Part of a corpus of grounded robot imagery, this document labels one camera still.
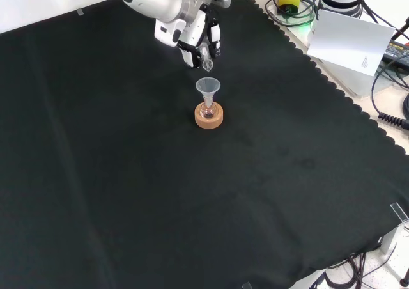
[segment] clear funnel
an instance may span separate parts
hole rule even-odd
[[[202,78],[196,82],[196,89],[203,94],[204,98],[204,103],[200,110],[200,115],[203,118],[213,118],[217,115],[217,107],[213,103],[213,96],[220,90],[220,87],[220,81],[215,78]]]

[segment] coiled black cord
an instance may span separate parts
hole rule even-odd
[[[376,104],[375,104],[375,100],[374,100],[374,98],[373,98],[373,91],[374,91],[374,89],[375,89],[376,82],[378,81],[378,79],[379,79],[379,77],[382,75],[382,73],[385,72],[385,69],[388,68],[388,67],[390,67],[392,64],[396,63],[397,61],[399,61],[399,60],[401,60],[401,59],[403,59],[403,58],[406,58],[406,57],[409,57],[409,54],[405,54],[404,56],[400,56],[400,57],[398,57],[398,58],[396,58],[396,59],[393,59],[393,60],[392,60],[391,62],[389,62],[387,65],[381,66],[381,71],[378,72],[378,75],[375,77],[375,80],[374,80],[373,85],[372,85],[371,101],[372,101],[372,105],[373,105],[374,109],[375,109],[376,112],[379,114],[379,117],[378,117],[378,118],[379,118],[380,120],[386,121],[387,123],[389,123],[389,124],[391,124],[391,125],[394,125],[394,126],[397,126],[397,127],[400,127],[400,128],[402,128],[402,129],[409,130],[409,120],[404,120],[404,119],[401,119],[401,118],[396,118],[395,116],[391,116],[391,115],[389,115],[389,114],[386,114],[386,113],[383,113],[383,112],[379,111],[378,107],[377,107]]]

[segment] plastic funnel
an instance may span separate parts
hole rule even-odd
[[[210,108],[213,104],[214,94],[220,90],[220,81],[215,78],[202,78],[196,82],[196,89],[203,94],[204,103],[207,108]]]

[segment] white table surface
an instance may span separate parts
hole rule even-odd
[[[263,10],[265,10],[265,4],[268,0],[255,0],[255,1],[257,4],[260,5],[260,7]],[[396,13],[397,9],[396,9],[396,6],[394,5],[381,3],[381,2],[385,2],[383,0],[366,0],[366,1],[369,6],[373,7],[373,10],[375,10],[378,14],[380,14],[383,18],[387,19],[392,24],[395,24],[395,26],[397,27],[403,26],[407,16],[409,16],[409,14],[406,17],[403,16],[405,15],[405,13],[406,14],[409,13],[407,1],[405,0],[402,0],[402,2],[399,3],[402,6],[406,5],[406,8],[399,6],[398,10],[404,9],[402,13]],[[282,27],[282,29],[290,37],[290,40],[293,43],[295,43],[295,45],[299,49],[303,50],[303,52],[306,54],[307,53],[307,47],[305,46],[306,41],[305,40],[303,41],[297,38],[287,28]],[[354,103],[359,105],[364,112],[368,113],[371,116],[372,119],[376,120],[379,126],[386,131],[387,135],[393,138],[397,145],[402,146],[405,149],[406,154],[409,154],[409,131],[405,131],[402,129],[392,127],[391,125],[379,120],[378,113],[373,108],[370,98],[365,98],[365,99],[353,98],[348,93],[348,91],[341,86],[340,81],[338,81],[330,73],[329,69],[326,66],[324,66],[322,62],[316,59],[314,59],[313,61],[317,63],[318,67],[323,71],[323,74],[325,74],[330,79],[330,81],[337,84],[338,89],[344,91],[346,96],[352,98]],[[402,104],[403,104],[403,100],[405,99],[408,93],[409,93],[408,91],[401,89],[399,86],[398,87],[393,86],[393,87],[387,88],[375,95],[376,105],[378,106],[380,111],[384,113],[387,113],[393,116],[397,116],[400,118],[404,118],[403,113],[402,113]]]

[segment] robotic hand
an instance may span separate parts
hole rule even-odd
[[[123,0],[135,11],[156,19],[155,38],[177,46],[191,68],[208,72],[220,56],[220,27],[211,5],[229,8],[231,0]]]

